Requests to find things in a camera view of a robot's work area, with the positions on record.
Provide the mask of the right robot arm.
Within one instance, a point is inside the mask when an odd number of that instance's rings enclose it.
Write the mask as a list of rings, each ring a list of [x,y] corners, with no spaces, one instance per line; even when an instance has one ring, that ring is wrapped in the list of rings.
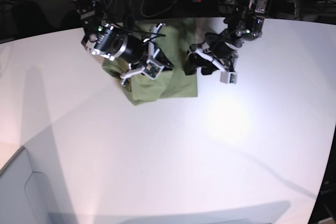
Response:
[[[108,8],[108,0],[75,0],[85,35],[81,44],[90,54],[101,56],[109,62],[120,59],[127,63],[125,70],[113,70],[112,75],[122,85],[133,76],[144,75],[155,80],[163,71],[171,71],[174,65],[156,45],[162,37],[159,23],[149,31],[135,27],[133,10],[124,1],[124,24],[118,25]]]

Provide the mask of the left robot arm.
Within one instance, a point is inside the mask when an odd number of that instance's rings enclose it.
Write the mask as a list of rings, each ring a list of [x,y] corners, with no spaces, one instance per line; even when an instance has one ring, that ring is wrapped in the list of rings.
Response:
[[[210,75],[219,70],[236,78],[237,50],[262,36],[269,1],[234,0],[232,12],[223,20],[227,27],[219,34],[207,32],[201,43],[190,45],[184,73],[191,76],[201,69],[203,75]]]

